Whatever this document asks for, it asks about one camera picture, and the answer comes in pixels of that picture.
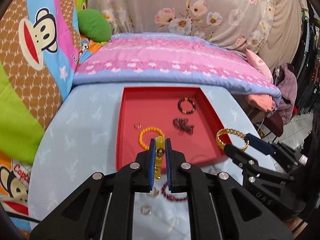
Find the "green plush pillow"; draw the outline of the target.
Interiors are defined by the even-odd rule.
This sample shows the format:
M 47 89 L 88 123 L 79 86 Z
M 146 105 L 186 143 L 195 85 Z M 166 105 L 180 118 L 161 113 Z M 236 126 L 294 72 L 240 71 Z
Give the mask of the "green plush pillow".
M 78 26 L 80 33 L 94 42 L 108 42 L 111 39 L 111 26 L 97 10 L 84 9 L 80 11 Z

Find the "grey floral duvet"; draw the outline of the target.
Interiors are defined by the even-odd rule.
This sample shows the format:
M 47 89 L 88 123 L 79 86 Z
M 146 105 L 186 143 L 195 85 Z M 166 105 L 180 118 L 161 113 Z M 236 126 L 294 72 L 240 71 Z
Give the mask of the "grey floral duvet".
M 164 32 L 202 38 L 270 69 L 290 63 L 302 35 L 307 0 L 87 0 L 114 33 Z

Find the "pink cushion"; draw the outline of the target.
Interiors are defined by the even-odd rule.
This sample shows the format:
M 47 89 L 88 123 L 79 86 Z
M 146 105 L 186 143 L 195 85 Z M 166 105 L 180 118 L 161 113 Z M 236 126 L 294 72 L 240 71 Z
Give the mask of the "pink cushion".
M 260 72 L 270 83 L 273 83 L 273 77 L 267 64 L 253 51 L 246 49 L 247 62 Z

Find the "light blue palm tablecloth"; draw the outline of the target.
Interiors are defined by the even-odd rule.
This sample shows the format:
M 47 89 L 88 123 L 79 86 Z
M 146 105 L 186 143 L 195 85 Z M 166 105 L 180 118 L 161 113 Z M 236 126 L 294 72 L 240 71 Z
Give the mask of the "light blue palm tablecloth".
M 47 128 L 33 163 L 29 216 L 43 220 L 94 172 L 116 172 L 116 141 L 123 88 L 165 86 L 151 83 L 105 83 L 75 87 Z M 232 95 L 222 87 L 200 86 L 225 128 L 259 135 Z M 242 184 L 242 170 L 231 160 L 204 171 L 226 171 Z M 152 206 L 150 215 L 141 214 Z M 161 193 L 137 193 L 132 239 L 190 239 L 188 206 Z

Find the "colourful monkey cartoon quilt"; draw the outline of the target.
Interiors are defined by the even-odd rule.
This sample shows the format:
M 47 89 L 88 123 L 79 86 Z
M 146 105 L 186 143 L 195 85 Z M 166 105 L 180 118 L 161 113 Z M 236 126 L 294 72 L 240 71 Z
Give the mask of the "colourful monkey cartoon quilt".
M 42 137 L 80 63 L 100 44 L 80 31 L 88 0 L 1 0 L 1 206 L 31 231 L 28 191 Z

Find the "wide gold braided bangle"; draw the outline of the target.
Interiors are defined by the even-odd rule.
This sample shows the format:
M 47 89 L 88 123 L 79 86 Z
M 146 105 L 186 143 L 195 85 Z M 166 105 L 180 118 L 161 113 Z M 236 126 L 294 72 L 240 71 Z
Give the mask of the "wide gold braided bangle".
M 244 144 L 239 149 L 242 152 L 245 152 L 249 147 L 249 140 L 246 139 L 245 133 L 240 132 L 237 129 L 232 128 L 223 128 L 217 131 L 215 142 L 219 149 L 224 150 L 227 144 L 232 144 L 232 139 L 238 138 L 241 139 Z

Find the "salmon pink folded cloth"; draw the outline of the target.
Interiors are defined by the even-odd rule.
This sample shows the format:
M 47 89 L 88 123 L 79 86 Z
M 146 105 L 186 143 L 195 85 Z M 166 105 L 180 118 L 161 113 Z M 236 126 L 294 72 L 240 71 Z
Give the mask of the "salmon pink folded cloth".
M 268 94 L 249 94 L 245 96 L 247 103 L 265 113 L 270 113 L 274 110 L 274 101 Z

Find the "gold hoop earring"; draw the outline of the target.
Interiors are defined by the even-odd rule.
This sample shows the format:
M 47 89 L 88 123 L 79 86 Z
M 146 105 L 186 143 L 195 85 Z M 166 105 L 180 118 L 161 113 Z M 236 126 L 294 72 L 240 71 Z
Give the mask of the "gold hoop earring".
M 135 129 L 140 129 L 141 128 L 141 123 L 140 122 L 135 122 L 134 127 Z
M 150 215 L 152 212 L 152 206 L 143 205 L 143 206 L 141 206 L 140 211 L 141 211 L 141 214 L 143 214 L 145 216 Z

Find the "pink and blue blanket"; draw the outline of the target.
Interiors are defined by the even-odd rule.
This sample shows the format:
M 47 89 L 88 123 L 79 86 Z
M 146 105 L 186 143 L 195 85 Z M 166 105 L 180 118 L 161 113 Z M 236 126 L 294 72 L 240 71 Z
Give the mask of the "pink and blue blanket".
M 161 33 L 117 34 L 80 64 L 73 85 L 115 82 L 167 82 L 219 86 L 231 94 L 280 90 L 241 56 L 191 36 Z

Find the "red shallow box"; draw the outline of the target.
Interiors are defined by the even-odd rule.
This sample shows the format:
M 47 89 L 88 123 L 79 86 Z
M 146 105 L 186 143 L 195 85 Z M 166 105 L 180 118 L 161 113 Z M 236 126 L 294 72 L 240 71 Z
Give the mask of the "red shallow box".
M 189 119 L 192 135 L 173 126 L 176 118 Z M 135 129 L 135 122 L 141 123 Z M 215 138 L 223 124 L 200 87 L 125 87 L 121 99 L 116 144 L 116 169 L 133 162 L 144 149 L 143 142 L 162 131 L 171 140 L 173 150 L 198 167 L 227 160 Z

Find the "mauve jacket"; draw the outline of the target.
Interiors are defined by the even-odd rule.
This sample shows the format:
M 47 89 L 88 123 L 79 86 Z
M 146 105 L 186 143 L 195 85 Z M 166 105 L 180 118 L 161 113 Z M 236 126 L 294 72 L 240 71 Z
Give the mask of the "mauve jacket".
M 273 73 L 273 84 L 280 90 L 281 99 L 278 104 L 273 102 L 273 107 L 277 107 L 276 112 L 279 113 L 286 125 L 292 119 L 293 108 L 297 97 L 297 79 L 292 71 L 293 65 L 290 63 L 281 64 Z

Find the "purple garnet bead strand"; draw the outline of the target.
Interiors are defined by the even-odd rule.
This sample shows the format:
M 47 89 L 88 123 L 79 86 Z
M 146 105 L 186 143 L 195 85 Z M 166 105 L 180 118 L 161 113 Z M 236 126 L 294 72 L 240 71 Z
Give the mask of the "purple garnet bead strand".
M 194 132 L 194 125 L 188 124 L 189 119 L 183 119 L 183 118 L 176 118 L 172 121 L 173 126 L 180 130 L 180 132 L 187 133 L 189 135 L 192 135 Z

